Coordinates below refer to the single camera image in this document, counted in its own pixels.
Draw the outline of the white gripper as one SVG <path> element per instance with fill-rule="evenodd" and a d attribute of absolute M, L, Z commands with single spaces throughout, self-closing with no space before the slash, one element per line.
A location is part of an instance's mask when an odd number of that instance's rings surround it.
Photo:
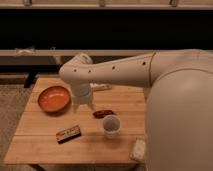
<path fill-rule="evenodd" d="M 79 105 L 78 104 L 88 104 L 88 107 L 91 111 L 95 111 L 95 105 L 91 103 L 93 101 L 93 92 L 91 88 L 77 88 L 71 89 L 71 97 L 73 101 L 73 111 L 77 112 Z"/>

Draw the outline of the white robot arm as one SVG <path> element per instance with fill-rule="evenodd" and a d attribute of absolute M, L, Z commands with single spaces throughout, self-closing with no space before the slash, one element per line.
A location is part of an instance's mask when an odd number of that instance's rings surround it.
<path fill-rule="evenodd" d="M 98 64 L 80 53 L 59 75 L 77 104 L 93 100 L 92 83 L 147 88 L 147 170 L 213 171 L 213 53 L 161 51 Z"/>

